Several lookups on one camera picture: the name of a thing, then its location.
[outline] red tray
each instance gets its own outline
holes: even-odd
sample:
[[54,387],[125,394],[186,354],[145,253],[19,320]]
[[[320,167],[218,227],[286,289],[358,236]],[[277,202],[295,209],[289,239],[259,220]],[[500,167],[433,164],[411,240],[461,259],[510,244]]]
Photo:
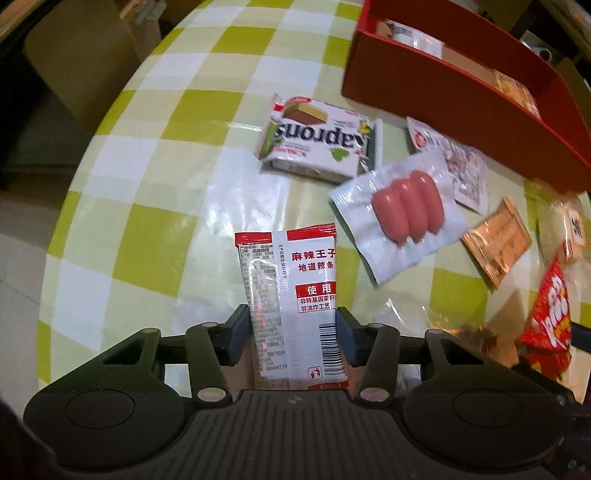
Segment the red tray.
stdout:
[[[421,30],[521,82],[542,120],[477,77],[376,35],[382,19]],[[591,190],[591,139],[563,79],[518,40],[449,0],[366,0],[342,93],[412,116],[561,192]]]

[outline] checkered tablecloth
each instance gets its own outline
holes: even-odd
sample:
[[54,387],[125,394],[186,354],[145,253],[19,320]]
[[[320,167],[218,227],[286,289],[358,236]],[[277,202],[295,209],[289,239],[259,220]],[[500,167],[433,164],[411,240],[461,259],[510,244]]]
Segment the checkered tablecloth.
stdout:
[[[252,152],[275,92],[380,116],[385,161],[409,155],[401,118],[340,95],[359,12],[334,0],[213,0],[144,61],[92,139],[48,249],[41,385],[144,327],[170,335],[224,321],[246,301],[238,231],[336,221],[338,303],[362,321],[394,296],[473,323],[522,325],[541,275],[536,245],[493,294],[460,242],[375,289],[328,203],[333,186],[261,172]],[[533,235],[527,189],[491,161],[491,211],[510,195]],[[591,326],[591,294],[582,298],[573,319]]]

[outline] sausage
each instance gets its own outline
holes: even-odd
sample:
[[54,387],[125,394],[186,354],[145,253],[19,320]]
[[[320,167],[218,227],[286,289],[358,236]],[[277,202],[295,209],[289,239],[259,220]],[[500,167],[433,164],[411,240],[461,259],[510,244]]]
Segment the sausage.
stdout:
[[406,242],[410,226],[398,193],[391,187],[378,190],[371,199],[371,205],[384,235],[398,245]]
[[427,209],[427,230],[431,233],[437,233],[441,230],[445,221],[443,202],[441,201],[441,195],[439,194],[437,185],[435,185],[435,181],[431,178],[431,175],[420,170],[414,170],[410,174],[410,179],[417,185],[425,208]]
[[397,179],[392,182],[404,206],[408,218],[410,236],[415,242],[420,241],[427,231],[427,208],[416,184],[410,179]]

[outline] red triangular package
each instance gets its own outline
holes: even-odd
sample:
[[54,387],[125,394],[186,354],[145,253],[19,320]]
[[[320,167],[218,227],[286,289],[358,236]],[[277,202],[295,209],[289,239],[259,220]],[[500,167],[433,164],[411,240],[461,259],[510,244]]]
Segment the red triangular package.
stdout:
[[560,380],[570,365],[570,304],[558,256],[542,278],[517,353],[535,370]]

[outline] tile floor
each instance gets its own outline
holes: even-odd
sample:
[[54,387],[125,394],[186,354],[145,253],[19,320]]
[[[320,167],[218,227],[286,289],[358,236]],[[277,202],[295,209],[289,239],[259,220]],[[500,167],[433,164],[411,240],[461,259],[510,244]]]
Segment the tile floor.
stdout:
[[71,174],[21,174],[0,192],[0,395],[20,415],[38,389],[46,250],[71,180]]

